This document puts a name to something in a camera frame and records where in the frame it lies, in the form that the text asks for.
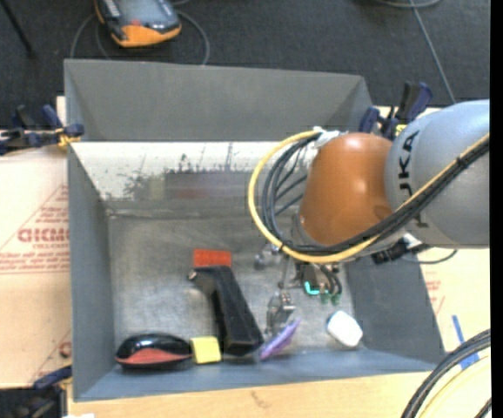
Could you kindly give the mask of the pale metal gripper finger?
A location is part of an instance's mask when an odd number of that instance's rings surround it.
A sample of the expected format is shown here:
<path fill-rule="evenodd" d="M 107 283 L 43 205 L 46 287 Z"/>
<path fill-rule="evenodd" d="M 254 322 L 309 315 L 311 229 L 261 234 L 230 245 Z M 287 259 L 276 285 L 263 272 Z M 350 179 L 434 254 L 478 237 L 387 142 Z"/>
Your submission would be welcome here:
<path fill-rule="evenodd" d="M 278 307 L 278 329 L 282 330 L 296 309 L 296 305 L 292 300 L 292 296 L 288 292 L 279 293 Z"/>
<path fill-rule="evenodd" d="M 267 334 L 273 335 L 277 330 L 278 308 L 279 308 L 279 297 L 278 294 L 275 293 L 269 299 L 267 305 L 266 323 L 265 323 L 265 332 Z"/>

